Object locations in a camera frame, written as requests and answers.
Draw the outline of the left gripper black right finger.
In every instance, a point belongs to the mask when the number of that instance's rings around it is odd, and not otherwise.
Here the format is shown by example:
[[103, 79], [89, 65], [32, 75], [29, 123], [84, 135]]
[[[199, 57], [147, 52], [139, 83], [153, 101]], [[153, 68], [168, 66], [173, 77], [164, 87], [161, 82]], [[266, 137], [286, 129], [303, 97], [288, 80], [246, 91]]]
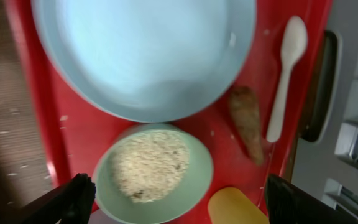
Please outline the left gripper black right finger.
[[264, 200], [270, 224], [358, 224], [277, 175], [269, 175]]

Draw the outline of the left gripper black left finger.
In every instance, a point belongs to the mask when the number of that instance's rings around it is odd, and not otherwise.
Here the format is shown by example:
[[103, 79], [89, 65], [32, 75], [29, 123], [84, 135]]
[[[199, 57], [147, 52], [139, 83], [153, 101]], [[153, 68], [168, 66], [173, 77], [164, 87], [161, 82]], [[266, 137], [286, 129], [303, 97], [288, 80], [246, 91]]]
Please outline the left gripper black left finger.
[[96, 196], [96, 185], [87, 174], [77, 174], [61, 185], [26, 205], [21, 210], [21, 223], [87, 224]]

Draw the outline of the yellow plastic cup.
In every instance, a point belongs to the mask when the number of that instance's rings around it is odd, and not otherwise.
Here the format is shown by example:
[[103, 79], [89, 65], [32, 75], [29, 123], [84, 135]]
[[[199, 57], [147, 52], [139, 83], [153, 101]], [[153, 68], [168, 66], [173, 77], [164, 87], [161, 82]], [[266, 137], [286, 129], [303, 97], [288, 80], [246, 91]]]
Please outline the yellow plastic cup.
[[212, 224], [269, 224], [269, 218], [239, 189], [226, 187], [208, 202]]

